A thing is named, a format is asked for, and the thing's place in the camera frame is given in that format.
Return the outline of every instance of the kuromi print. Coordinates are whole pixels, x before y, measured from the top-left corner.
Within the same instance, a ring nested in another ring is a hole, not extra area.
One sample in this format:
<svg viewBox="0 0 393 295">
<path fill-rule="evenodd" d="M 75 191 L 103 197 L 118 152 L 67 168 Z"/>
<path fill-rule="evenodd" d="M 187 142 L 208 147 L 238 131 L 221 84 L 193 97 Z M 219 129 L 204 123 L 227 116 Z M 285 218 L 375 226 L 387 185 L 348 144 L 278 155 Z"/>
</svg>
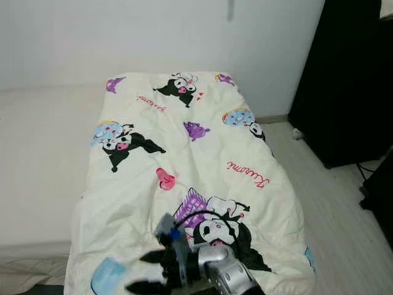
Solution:
<svg viewBox="0 0 393 295">
<path fill-rule="evenodd" d="M 260 138 L 261 140 L 266 141 L 265 133 L 263 132 L 262 127 L 257 122 L 254 122 L 250 125 L 250 132 L 256 138 Z"/>
<path fill-rule="evenodd" d="M 159 110 L 161 112 L 165 112 L 165 110 L 166 110 L 166 106 L 159 106 L 158 104 L 154 103 L 154 101 L 148 100 L 143 95 L 138 96 L 138 98 L 136 100 L 144 101 L 145 103 L 149 104 L 151 107 L 156 108 L 157 110 Z"/>
<path fill-rule="evenodd" d="M 163 154 L 166 152 L 152 140 L 147 140 L 143 135 L 132 132 L 133 124 L 122 125 L 122 129 L 118 130 L 120 125 L 114 121 L 111 122 L 110 126 L 104 123 L 97 127 L 93 142 L 102 144 L 103 151 L 109 156 L 111 161 L 112 172 L 116 172 L 117 166 L 130 155 L 130 151 L 138 147 L 142 147 L 149 154 L 153 152 L 161 152 Z"/>
<path fill-rule="evenodd" d="M 270 183 L 270 179 L 263 177 L 261 174 L 255 172 L 251 168 L 241 167 L 233 162 L 228 162 L 227 165 L 228 165 L 227 170 L 230 170 L 232 168 L 236 172 L 244 173 L 245 175 L 250 176 L 250 178 L 255 180 L 254 183 L 256 187 L 262 189 L 265 187 L 266 183 Z"/>
<path fill-rule="evenodd" d="M 165 96 L 177 96 L 185 104 L 186 108 L 190 107 L 190 103 L 193 99 L 193 93 L 197 90 L 195 82 L 198 77 L 192 74 L 172 75 L 168 80 L 168 83 L 162 88 L 153 88 L 154 91 L 158 91 Z"/>
<path fill-rule="evenodd" d="M 220 215 L 220 218 L 213 214 L 200 214 L 188 219 L 184 223 L 184 227 L 191 245 L 199 243 L 226 244 L 233 249 L 241 262 L 249 269 L 271 272 L 258 251 L 251 248 L 251 233 L 243 223 L 247 213 L 250 212 L 250 206 L 218 197 L 211 197 L 206 201 L 191 187 L 174 217 L 179 221 L 190 213 L 200 210 L 215 212 Z M 229 234 L 229 228 L 223 220 L 235 231 L 237 241 Z"/>
</svg>

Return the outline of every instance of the bed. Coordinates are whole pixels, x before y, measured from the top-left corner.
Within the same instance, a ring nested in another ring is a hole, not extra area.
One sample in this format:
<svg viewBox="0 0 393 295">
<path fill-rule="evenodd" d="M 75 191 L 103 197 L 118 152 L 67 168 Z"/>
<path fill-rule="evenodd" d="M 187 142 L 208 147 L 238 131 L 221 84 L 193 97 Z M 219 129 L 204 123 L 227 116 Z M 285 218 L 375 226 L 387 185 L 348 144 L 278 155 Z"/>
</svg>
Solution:
<svg viewBox="0 0 393 295">
<path fill-rule="evenodd" d="M 154 230 L 169 213 L 189 243 L 240 241 L 240 257 L 266 294 L 310 294 L 303 213 L 285 171 L 236 83 L 226 73 L 125 73 L 106 84 L 90 136 L 87 187 L 72 220 L 65 295 L 94 294 L 91 278 L 106 258 L 127 269 L 124 284 L 162 280 L 139 258 L 160 247 Z"/>
<path fill-rule="evenodd" d="M 0 92 L 0 294 L 62 285 L 103 85 Z"/>
</svg>

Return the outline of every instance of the light floor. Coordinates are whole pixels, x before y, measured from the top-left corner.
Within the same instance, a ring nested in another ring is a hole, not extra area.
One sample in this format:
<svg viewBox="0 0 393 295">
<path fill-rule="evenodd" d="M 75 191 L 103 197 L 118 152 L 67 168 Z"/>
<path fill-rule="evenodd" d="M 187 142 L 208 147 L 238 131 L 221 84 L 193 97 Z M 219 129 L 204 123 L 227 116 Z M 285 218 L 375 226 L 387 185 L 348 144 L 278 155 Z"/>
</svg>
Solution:
<svg viewBox="0 0 393 295">
<path fill-rule="evenodd" d="M 373 213 L 359 206 L 363 179 L 356 166 L 327 170 L 303 140 L 292 139 L 289 123 L 263 128 L 303 206 L 317 272 L 315 295 L 393 294 L 393 251 Z"/>
</svg>

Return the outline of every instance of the black cabinet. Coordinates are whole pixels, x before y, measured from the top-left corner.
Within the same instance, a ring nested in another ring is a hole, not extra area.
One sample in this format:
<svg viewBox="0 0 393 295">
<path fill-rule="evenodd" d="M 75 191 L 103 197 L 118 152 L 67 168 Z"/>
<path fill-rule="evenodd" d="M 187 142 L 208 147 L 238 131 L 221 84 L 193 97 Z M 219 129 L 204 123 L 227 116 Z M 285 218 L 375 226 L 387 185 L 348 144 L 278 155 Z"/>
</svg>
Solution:
<svg viewBox="0 0 393 295">
<path fill-rule="evenodd" d="M 371 210 L 386 240 L 393 249 L 393 152 L 385 159 L 370 178 L 363 182 L 360 190 L 364 199 L 360 205 L 363 209 Z"/>
<path fill-rule="evenodd" d="M 393 142 L 393 30 L 380 1 L 326 0 L 289 122 L 327 168 L 377 159 Z"/>
</svg>

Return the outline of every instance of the purple cartoon print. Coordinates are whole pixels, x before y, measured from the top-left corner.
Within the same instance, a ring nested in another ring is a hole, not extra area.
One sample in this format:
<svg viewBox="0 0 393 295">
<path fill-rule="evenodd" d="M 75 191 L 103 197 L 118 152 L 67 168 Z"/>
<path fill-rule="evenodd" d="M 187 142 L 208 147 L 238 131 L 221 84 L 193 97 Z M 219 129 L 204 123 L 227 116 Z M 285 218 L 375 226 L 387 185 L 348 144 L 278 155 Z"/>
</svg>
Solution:
<svg viewBox="0 0 393 295">
<path fill-rule="evenodd" d="M 195 189 L 191 187 L 182 205 L 180 205 L 179 209 L 177 209 L 176 213 L 174 214 L 174 217 L 177 221 L 179 221 L 185 218 L 190 213 L 200 210 L 206 210 L 206 205 L 206 200 Z M 194 228 L 202 221 L 204 221 L 204 217 L 202 214 L 195 215 L 194 217 L 186 220 L 184 226 Z"/>
<path fill-rule="evenodd" d="M 235 82 L 232 80 L 232 78 L 223 74 L 216 75 L 216 82 L 226 82 L 235 86 Z"/>
<path fill-rule="evenodd" d="M 184 125 L 185 129 L 187 129 L 187 131 L 189 133 L 189 137 L 192 138 L 191 141 L 195 141 L 197 138 L 204 137 L 206 132 L 210 131 L 209 128 L 203 128 L 198 123 L 188 122 L 188 123 L 183 123 L 183 125 Z"/>
<path fill-rule="evenodd" d="M 106 91 L 108 92 L 112 92 L 114 94 L 116 94 L 116 85 L 122 81 L 123 79 L 125 79 L 125 77 L 122 78 L 115 78 L 115 79 L 109 79 L 106 82 Z"/>
</svg>

